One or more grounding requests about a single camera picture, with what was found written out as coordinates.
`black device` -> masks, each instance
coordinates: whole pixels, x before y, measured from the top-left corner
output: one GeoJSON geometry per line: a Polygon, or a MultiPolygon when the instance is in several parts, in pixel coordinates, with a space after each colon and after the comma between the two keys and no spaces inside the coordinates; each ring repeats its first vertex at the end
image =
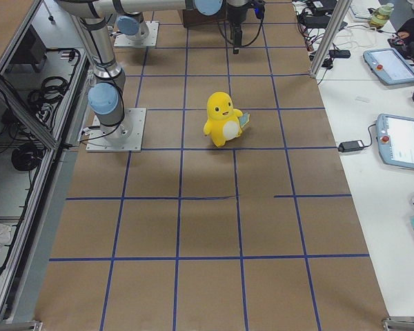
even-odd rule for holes
{"type": "Polygon", "coordinates": [[[331,14],[334,11],[337,0],[307,0],[305,4],[315,16],[331,14]]]}
{"type": "Polygon", "coordinates": [[[329,53],[333,59],[349,59],[351,57],[349,50],[330,50],[329,53]]]}
{"type": "Polygon", "coordinates": [[[355,152],[357,150],[363,150],[366,146],[362,140],[344,141],[340,143],[337,150],[342,153],[355,152]]]}
{"type": "Polygon", "coordinates": [[[324,29],[330,23],[329,16],[313,16],[304,15],[302,20],[299,20],[301,24],[304,24],[307,29],[324,29]]]}
{"type": "MultiPolygon", "coordinates": [[[[315,59],[316,51],[311,52],[308,56],[310,61],[315,59]]],[[[327,69],[333,69],[333,60],[330,57],[327,57],[324,59],[324,62],[322,62],[322,67],[327,69]]]]}
{"type": "Polygon", "coordinates": [[[30,64],[35,72],[40,72],[46,60],[46,46],[31,25],[11,58],[11,64],[30,64]]]}
{"type": "Polygon", "coordinates": [[[43,159],[43,151],[34,143],[25,143],[12,151],[11,162],[18,171],[34,170],[43,159]]]}

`grid of blue tape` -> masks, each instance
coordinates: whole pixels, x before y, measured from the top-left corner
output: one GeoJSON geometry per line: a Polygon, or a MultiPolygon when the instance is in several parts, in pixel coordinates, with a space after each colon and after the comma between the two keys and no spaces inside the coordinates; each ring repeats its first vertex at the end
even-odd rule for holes
{"type": "MultiPolygon", "coordinates": [[[[290,3],[290,2],[273,2],[273,3],[290,3]]],[[[296,24],[296,23],[268,23],[268,24],[296,24]]],[[[262,35],[260,37],[264,38],[264,42],[266,46],[261,47],[255,47],[255,48],[263,48],[266,50],[267,53],[267,59],[268,59],[268,65],[270,67],[270,72],[272,72],[271,62],[270,62],[270,55],[268,53],[269,48],[300,48],[301,46],[279,46],[279,47],[268,47],[267,41],[266,41],[266,34],[264,31],[264,27],[262,28],[262,35]]],[[[186,47],[181,48],[186,50],[186,60],[188,58],[188,31],[186,34],[186,47]]],[[[140,82],[138,87],[138,93],[137,93],[137,100],[135,103],[135,107],[138,106],[138,99],[141,92],[141,83],[143,77],[147,77],[144,75],[144,67],[146,64],[148,51],[146,51],[144,62],[143,62],[143,68],[140,75],[131,75],[132,77],[138,77],[140,76],[140,82]]],[[[229,60],[228,60],[228,51],[226,51],[227,56],[227,75],[212,75],[209,77],[228,77],[228,88],[229,92],[231,92],[231,86],[230,86],[230,69],[229,69],[229,60]]],[[[106,318],[106,310],[108,305],[108,298],[110,294],[110,285],[112,283],[112,271],[113,266],[116,261],[175,261],[175,288],[174,288],[174,303],[173,303],[173,325],[172,330],[176,331],[177,329],[177,298],[178,298],[178,276],[179,276],[179,261],[203,261],[203,260],[239,260],[240,261],[240,267],[241,267],[241,286],[242,286],[242,303],[243,303],[243,310],[244,310],[244,325],[245,330],[249,330],[248,326],[248,315],[247,315],[247,307],[246,307],[246,284],[245,284],[245,273],[244,273],[244,261],[245,260],[251,260],[251,259],[303,259],[306,264],[306,271],[308,274],[308,284],[310,286],[310,294],[311,298],[313,300],[313,308],[316,318],[316,324],[317,329],[319,331],[322,331],[320,318],[319,318],[319,311],[317,309],[317,302],[315,298],[315,291],[313,287],[313,280],[311,276],[311,270],[309,266],[309,259],[321,259],[321,258],[353,258],[353,257],[369,257],[369,254],[308,254],[306,249],[306,243],[304,238],[304,233],[302,229],[302,221],[301,216],[299,213],[299,206],[297,204],[298,198],[306,198],[306,197],[313,197],[313,198],[329,198],[329,197],[351,197],[350,194],[296,194],[295,192],[295,184],[293,182],[293,174],[291,170],[290,165],[290,158],[288,155],[289,150],[310,150],[310,149],[333,149],[335,147],[331,146],[313,146],[313,147],[288,147],[286,138],[285,138],[285,132],[284,132],[284,125],[282,123],[282,111],[286,110],[311,110],[311,109],[323,109],[321,107],[300,107],[300,108],[281,108],[279,104],[279,99],[277,97],[276,93],[276,87],[275,87],[275,77],[281,77],[281,76],[301,76],[301,75],[307,75],[304,73],[301,74],[288,74],[288,75],[276,75],[276,74],[270,74],[270,75],[233,75],[234,77],[270,77],[273,85],[273,90],[275,91],[275,102],[276,102],[276,108],[258,108],[258,110],[273,110],[278,113],[279,122],[280,122],[280,129],[282,131],[282,136],[284,140],[284,146],[283,148],[222,148],[222,150],[232,150],[233,151],[233,161],[234,161],[234,170],[235,170],[235,196],[233,197],[182,197],[182,169],[183,169],[183,162],[184,162],[184,150],[208,150],[208,148],[185,148],[184,147],[184,122],[185,122],[185,116],[186,111],[190,111],[192,109],[186,108],[186,84],[187,84],[187,77],[193,77],[193,76],[199,76],[199,77],[205,77],[206,75],[188,75],[187,74],[187,61],[186,61],[186,72],[185,75],[168,75],[169,77],[185,77],[184,79],[184,105],[183,105],[183,126],[182,126],[182,134],[181,134],[181,147],[180,148],[143,148],[143,150],[179,150],[181,152],[180,156],[180,169],[179,169],[179,194],[178,197],[126,197],[126,185],[127,185],[127,178],[128,178],[128,171],[130,167],[130,160],[132,157],[131,152],[128,155],[128,160],[126,164],[126,172],[124,175],[124,184],[123,184],[123,190],[120,197],[75,197],[75,198],[67,198],[67,200],[70,201],[80,201],[80,200],[120,200],[120,206],[119,206],[119,214],[117,219],[117,227],[115,231],[115,238],[114,238],[114,245],[112,249],[112,256],[106,257],[106,258],[53,258],[50,259],[50,262],[66,262],[66,261],[109,261],[110,262],[110,268],[109,268],[109,274],[108,274],[108,281],[106,286],[106,294],[104,298],[104,304],[103,304],[103,312],[101,314],[101,323],[100,323],[100,331],[104,330],[104,323],[106,318]],[[242,250],[242,233],[241,233],[241,219],[240,219],[240,211],[239,211],[239,186],[238,186],[238,180],[237,180],[237,160],[236,160],[236,150],[285,150],[286,153],[286,160],[288,165],[288,174],[290,177],[290,184],[292,188],[292,194],[283,194],[283,195],[275,195],[275,198],[293,198],[293,201],[295,203],[295,209],[296,209],[296,215],[297,215],[297,223],[299,226],[299,233],[302,241],[302,250],[304,251],[303,254],[296,254],[296,255],[278,255],[278,256],[244,256],[243,250],[242,250]],[[118,242],[118,235],[119,235],[119,227],[121,223],[121,216],[123,212],[123,205],[125,200],[162,200],[162,199],[171,199],[171,200],[178,200],[178,216],[177,216],[177,247],[176,247],[176,253],[174,257],[116,257],[116,250],[117,250],[117,242],[118,242]],[[181,226],[181,202],[183,200],[206,200],[206,199],[236,199],[236,206],[237,206],[237,228],[238,228],[238,236],[239,236],[239,256],[236,257],[181,257],[179,256],[179,234],[180,234],[180,226],[181,226]]],[[[165,77],[166,75],[156,75],[158,77],[165,77]]],[[[242,108],[242,110],[252,110],[252,108],[242,108]]]]}

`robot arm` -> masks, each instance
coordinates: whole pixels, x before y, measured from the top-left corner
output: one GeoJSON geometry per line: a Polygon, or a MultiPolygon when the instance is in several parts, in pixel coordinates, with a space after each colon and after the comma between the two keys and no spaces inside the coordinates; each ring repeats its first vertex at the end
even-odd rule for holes
{"type": "Polygon", "coordinates": [[[154,10],[198,9],[202,14],[213,15],[222,0],[57,0],[72,17],[86,54],[94,65],[98,79],[117,79],[120,75],[122,88],[124,73],[115,59],[105,21],[107,14],[138,13],[154,10]]]}
{"type": "Polygon", "coordinates": [[[233,44],[233,54],[238,54],[242,47],[241,24],[247,19],[248,9],[254,9],[256,17],[262,21],[265,14],[263,0],[227,0],[227,20],[230,24],[230,38],[233,44]]]}

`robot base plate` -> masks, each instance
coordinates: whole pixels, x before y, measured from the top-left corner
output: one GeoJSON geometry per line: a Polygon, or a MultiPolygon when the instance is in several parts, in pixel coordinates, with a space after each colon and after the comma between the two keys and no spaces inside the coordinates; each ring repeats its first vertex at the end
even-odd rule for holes
{"type": "MultiPolygon", "coordinates": [[[[126,108],[126,115],[124,121],[129,121],[132,124],[132,133],[130,136],[119,145],[114,145],[106,138],[98,138],[87,141],[86,150],[88,152],[141,152],[141,144],[143,141],[144,124],[146,122],[145,108],[126,108]]],[[[92,123],[93,126],[99,126],[99,120],[95,116],[92,123]]],[[[89,139],[99,137],[102,133],[100,130],[93,130],[89,135],[89,139]]]]}
{"type": "Polygon", "coordinates": [[[147,21],[146,22],[149,28],[149,35],[147,38],[142,40],[130,40],[124,34],[120,34],[115,38],[113,44],[116,48],[145,48],[145,47],[155,47],[157,45],[158,38],[158,21],[147,21]]]}

